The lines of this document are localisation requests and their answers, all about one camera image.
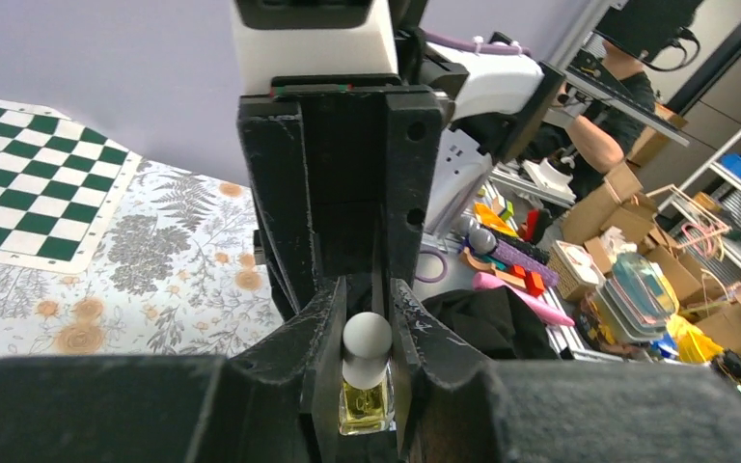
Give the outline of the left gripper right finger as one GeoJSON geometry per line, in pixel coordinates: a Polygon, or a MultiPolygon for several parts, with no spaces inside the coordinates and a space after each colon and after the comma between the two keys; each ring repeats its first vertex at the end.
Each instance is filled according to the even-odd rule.
{"type": "Polygon", "coordinates": [[[708,368],[494,361],[391,282],[405,462],[741,462],[741,398],[708,368]]]}

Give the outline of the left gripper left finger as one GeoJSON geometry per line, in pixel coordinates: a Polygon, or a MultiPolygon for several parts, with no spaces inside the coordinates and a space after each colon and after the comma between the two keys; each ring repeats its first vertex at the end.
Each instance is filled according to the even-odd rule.
{"type": "Polygon", "coordinates": [[[0,358],[0,462],[332,462],[344,279],[233,358],[0,358]]]}

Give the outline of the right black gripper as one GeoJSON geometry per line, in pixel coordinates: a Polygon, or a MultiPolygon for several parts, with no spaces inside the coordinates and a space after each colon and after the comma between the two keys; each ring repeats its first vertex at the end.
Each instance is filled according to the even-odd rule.
{"type": "Polygon", "coordinates": [[[271,95],[242,97],[237,129],[283,318],[316,293],[309,206],[326,275],[412,283],[453,98],[379,74],[278,77],[271,95]]]}

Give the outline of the yellow nail polish bottle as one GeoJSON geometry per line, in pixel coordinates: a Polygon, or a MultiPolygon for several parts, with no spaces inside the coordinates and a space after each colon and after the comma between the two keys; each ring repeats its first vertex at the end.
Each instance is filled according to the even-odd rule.
{"type": "Polygon", "coordinates": [[[361,390],[343,381],[339,432],[343,436],[388,431],[394,421],[393,388],[388,376],[376,386],[361,390]]]}

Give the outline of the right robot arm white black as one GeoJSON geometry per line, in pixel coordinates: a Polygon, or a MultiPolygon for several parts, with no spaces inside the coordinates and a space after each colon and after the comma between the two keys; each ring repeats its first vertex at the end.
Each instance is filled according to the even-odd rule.
{"type": "Polygon", "coordinates": [[[485,168],[534,138],[563,75],[547,66],[516,110],[470,64],[449,61],[413,33],[398,50],[411,76],[281,76],[239,101],[237,128],[268,268],[283,319],[320,287],[344,280],[344,309],[387,312],[390,282],[412,283],[426,225],[467,198],[466,180],[434,185],[441,135],[461,131],[485,168]],[[473,91],[486,89],[483,107],[473,91]]]}

